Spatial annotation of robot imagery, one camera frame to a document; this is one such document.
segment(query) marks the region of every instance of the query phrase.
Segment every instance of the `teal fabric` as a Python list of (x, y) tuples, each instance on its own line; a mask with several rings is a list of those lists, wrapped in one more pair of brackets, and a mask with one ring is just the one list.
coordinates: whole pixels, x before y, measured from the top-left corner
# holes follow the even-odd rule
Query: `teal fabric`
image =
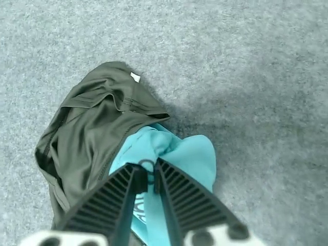
[[(143, 127), (129, 136), (114, 159), (109, 174), (127, 162), (138, 163), (152, 172), (151, 162), (156, 163), (159, 157), (188, 173), (212, 192), (216, 158), (211, 141), (203, 135), (180, 139), (160, 124)], [(137, 195), (131, 229), (148, 246), (169, 246), (161, 199), (153, 190), (151, 184), (148, 192)]]

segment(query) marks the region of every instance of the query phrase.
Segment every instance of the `green fabric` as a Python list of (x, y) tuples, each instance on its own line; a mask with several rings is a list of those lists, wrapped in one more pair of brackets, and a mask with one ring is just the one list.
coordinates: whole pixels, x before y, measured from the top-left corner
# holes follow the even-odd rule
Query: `green fabric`
[(108, 176), (129, 135), (170, 117), (131, 72), (121, 62), (91, 71), (68, 94), (37, 144), (36, 161), (50, 189), (53, 229)]

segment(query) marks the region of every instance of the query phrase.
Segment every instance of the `gray carpet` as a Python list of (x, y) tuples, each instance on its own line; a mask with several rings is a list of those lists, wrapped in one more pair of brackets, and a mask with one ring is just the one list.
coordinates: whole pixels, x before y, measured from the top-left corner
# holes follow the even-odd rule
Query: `gray carpet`
[(1, 0), (0, 245), (47, 229), (34, 147), (70, 89), (125, 61), (180, 136), (217, 151), (215, 194), (267, 245), (328, 241), (326, 0)]

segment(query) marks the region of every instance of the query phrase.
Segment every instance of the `white label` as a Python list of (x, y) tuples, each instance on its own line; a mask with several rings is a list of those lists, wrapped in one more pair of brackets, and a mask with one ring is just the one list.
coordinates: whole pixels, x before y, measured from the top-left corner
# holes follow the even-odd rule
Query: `white label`
[(139, 83), (139, 81), (140, 81), (140, 76), (139, 75), (136, 75), (136, 74), (134, 74), (134, 73), (130, 73), (130, 75), (131, 75), (131, 77), (133, 77), (133, 79), (134, 79), (134, 81), (136, 81), (137, 83)]

